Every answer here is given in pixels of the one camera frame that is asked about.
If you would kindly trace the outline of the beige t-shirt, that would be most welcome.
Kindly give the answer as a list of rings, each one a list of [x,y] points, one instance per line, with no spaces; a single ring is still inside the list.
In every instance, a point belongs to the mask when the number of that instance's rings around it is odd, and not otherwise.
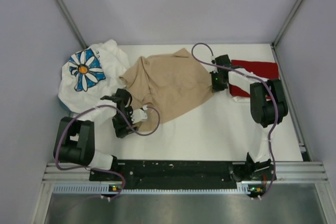
[[[172,54],[141,56],[120,76],[132,95],[132,107],[155,108],[139,124],[141,132],[153,131],[213,97],[209,72],[182,48]]]

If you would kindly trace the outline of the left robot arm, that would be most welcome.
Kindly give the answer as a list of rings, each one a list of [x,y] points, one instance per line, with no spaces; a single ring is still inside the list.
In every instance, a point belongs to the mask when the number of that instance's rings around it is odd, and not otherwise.
[[[125,89],[118,89],[113,95],[101,97],[97,106],[80,118],[62,118],[54,157],[60,162],[100,169],[107,180],[116,179],[119,174],[117,158],[96,149],[95,127],[110,122],[117,138],[137,131],[137,124],[146,121],[148,116],[146,107],[134,109],[131,102],[131,94]]]

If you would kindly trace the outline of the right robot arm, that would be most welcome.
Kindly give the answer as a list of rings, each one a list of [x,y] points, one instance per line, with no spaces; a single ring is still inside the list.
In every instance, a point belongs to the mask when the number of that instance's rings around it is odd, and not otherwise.
[[[267,79],[235,66],[228,55],[212,56],[216,67],[210,72],[212,91],[232,90],[236,87],[249,95],[250,115],[256,123],[252,144],[242,165],[234,165],[233,179],[262,180],[274,178],[275,157],[272,151],[272,133],[288,114],[288,105],[279,78]]]

